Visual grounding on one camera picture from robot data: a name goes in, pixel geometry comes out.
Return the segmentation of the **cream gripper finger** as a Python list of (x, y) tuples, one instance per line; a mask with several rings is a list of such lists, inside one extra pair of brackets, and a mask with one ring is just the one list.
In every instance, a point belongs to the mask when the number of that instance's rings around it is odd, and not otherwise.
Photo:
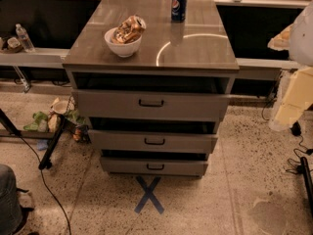
[(304, 67), (294, 73), (285, 72), (278, 89), (269, 127), (275, 131), (291, 128), (313, 105), (313, 68)]

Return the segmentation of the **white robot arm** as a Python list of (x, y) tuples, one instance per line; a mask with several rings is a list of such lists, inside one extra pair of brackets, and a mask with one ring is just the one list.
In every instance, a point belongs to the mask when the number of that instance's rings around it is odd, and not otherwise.
[(282, 131), (292, 127), (313, 105), (313, 1), (291, 25), (269, 41), (268, 47), (277, 51), (288, 50), (290, 59), (301, 65), (279, 85), (269, 127)]

